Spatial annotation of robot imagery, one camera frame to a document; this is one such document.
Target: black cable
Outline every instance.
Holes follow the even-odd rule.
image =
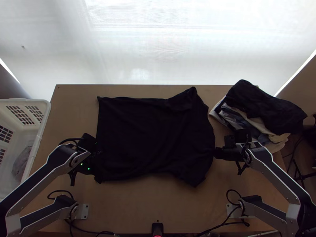
[[[96,235],[96,237],[98,237],[99,235],[114,235],[114,233],[111,231],[101,231]]]
[[[55,190],[55,191],[52,191],[50,194],[47,195],[47,199],[55,200],[55,198],[54,198],[54,197],[51,197],[51,195],[52,195],[53,193],[56,193],[56,192],[66,192],[66,193],[68,193],[68,194],[70,195],[71,199],[74,199],[72,193],[69,192],[69,191],[67,191],[67,190]]]
[[[73,141],[73,142],[80,141],[81,139],[83,139],[83,138],[82,137],[81,138],[68,138],[68,139],[62,140],[58,145],[62,145],[63,143],[65,143],[67,141]]]
[[[290,154],[287,154],[286,156],[282,156],[282,158],[286,158],[287,156],[290,156],[292,154],[293,154],[293,152],[291,152]]]
[[[69,225],[69,233],[71,237],[74,237],[73,233],[72,233],[72,225]]]
[[[222,227],[222,226],[228,226],[228,225],[234,225],[234,224],[244,224],[245,226],[249,226],[249,223],[247,223],[247,222],[245,222],[245,221],[226,223],[226,221],[229,219],[229,217],[231,216],[231,214],[232,214],[235,210],[237,210],[238,208],[240,208],[240,205],[239,205],[238,207],[235,207],[235,208],[228,214],[227,218],[223,221],[223,223],[221,223],[220,225],[215,226],[215,227],[213,227],[213,228],[207,229],[207,230],[205,230],[205,231],[203,231],[203,232],[197,234],[195,237],[200,237],[200,236],[202,236],[202,235],[204,235],[204,234],[206,234],[206,233],[209,233],[209,232],[211,232],[212,230],[217,229],[217,228]]]
[[[235,189],[229,189],[229,190],[227,190],[227,192],[226,192],[226,198],[227,198],[227,201],[228,201],[230,204],[232,204],[232,205],[234,205],[234,206],[240,206],[239,203],[233,203],[233,202],[230,201],[230,199],[228,198],[229,192],[235,192],[235,193],[237,193],[237,194],[239,195],[239,197],[241,198],[241,195],[239,194],[239,192],[237,192]]]
[[[296,143],[295,143],[295,145],[294,145],[294,149],[293,149],[293,152],[292,152],[292,157],[291,157],[291,160],[290,160],[288,169],[286,170],[287,173],[289,172],[290,167],[291,167],[291,165],[292,165],[292,161],[293,161],[293,159],[294,159],[294,154],[295,154],[296,148],[297,148],[298,145],[304,140],[302,137],[303,137],[303,135],[300,136],[300,138],[296,141]]]
[[[243,145],[243,148],[241,149],[241,156],[245,159],[245,153],[246,153],[246,146],[249,144],[249,141],[248,141],[248,135],[247,135],[247,142],[244,143]],[[246,164],[246,162],[244,163],[243,167],[241,168],[240,167],[240,164],[238,161],[235,161],[236,165],[237,165],[237,168],[238,168],[238,173],[237,175],[241,175],[246,168],[248,168],[249,166]]]
[[[76,144],[76,149],[78,150],[79,149],[79,146],[78,146],[78,142],[77,141],[80,141],[84,139],[83,137],[81,138],[68,138],[68,139],[65,139],[65,140],[62,140],[58,145],[62,145],[63,143],[67,142],[67,141],[72,141]]]
[[[75,226],[75,225],[73,224],[73,222],[68,222],[67,220],[65,220],[65,222],[66,222],[68,225],[70,225],[72,228],[77,229],[77,230],[79,230],[79,231],[81,231],[81,232],[89,233],[89,234],[100,234],[100,233],[102,233],[102,232],[106,232],[106,231],[102,231],[102,232],[89,231],[89,230],[81,229],[81,228]]]

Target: white curtain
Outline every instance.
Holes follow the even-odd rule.
[[[274,93],[316,49],[314,0],[0,0],[0,58],[33,98],[56,84]]]

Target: white plastic basket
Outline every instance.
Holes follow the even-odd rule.
[[[50,110],[46,100],[0,100],[0,200],[28,178]],[[13,165],[26,147],[30,154],[20,181]]]

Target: floor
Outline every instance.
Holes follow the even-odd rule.
[[[286,156],[287,154],[291,153],[293,151],[294,145],[296,141],[300,138],[301,135],[291,135],[289,137],[289,141],[286,143],[286,146],[281,150],[282,156]],[[299,146],[297,147],[295,151],[295,160],[297,162],[297,165],[303,175],[308,173],[316,172],[314,169],[312,169],[312,163],[314,158],[316,157],[316,151],[313,150],[306,141],[302,141]],[[288,167],[290,163],[291,156],[287,156],[284,158],[284,163],[286,167]],[[289,174],[291,177],[294,177],[295,173],[295,166],[292,165],[291,169],[289,170]],[[314,203],[316,203],[316,177],[311,177],[306,179],[305,181],[305,188],[306,191],[310,194],[312,200]],[[255,233],[224,233],[221,234],[223,237],[245,237],[249,235],[253,235]],[[46,233],[46,232],[38,232],[32,237],[69,237],[69,233]],[[93,234],[86,234],[86,233],[78,233],[74,232],[75,237],[95,237]],[[150,235],[122,235],[122,237],[150,237]],[[279,233],[273,233],[269,235],[264,235],[265,237],[280,237]],[[192,234],[187,235],[180,235],[180,234],[168,234],[166,237],[193,237]]]

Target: table surface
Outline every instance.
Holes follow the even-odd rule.
[[[97,96],[134,98],[169,98],[190,85],[56,85],[52,108],[35,158],[32,171],[39,169],[61,140],[80,137],[84,132],[96,135],[98,120]],[[231,86],[195,86],[209,110],[222,99]],[[224,145],[230,131],[209,116],[214,128],[216,146]],[[280,152],[274,161],[283,169]],[[162,222],[165,233],[199,233],[223,222],[226,218],[226,191],[237,190],[242,196],[260,195],[269,205],[286,211],[287,201],[261,174],[246,169],[237,175],[234,162],[214,159],[206,180],[192,188],[170,175],[149,175],[133,180],[98,184],[92,175],[78,174],[75,187],[68,175],[57,177],[26,208],[23,214],[51,204],[48,193],[58,189],[72,192],[79,203],[88,203],[87,220],[76,225],[93,231],[115,233],[150,233],[153,222]],[[258,219],[244,225],[223,226],[218,232],[267,231],[272,227]],[[68,232],[68,225],[58,220],[42,231]]]

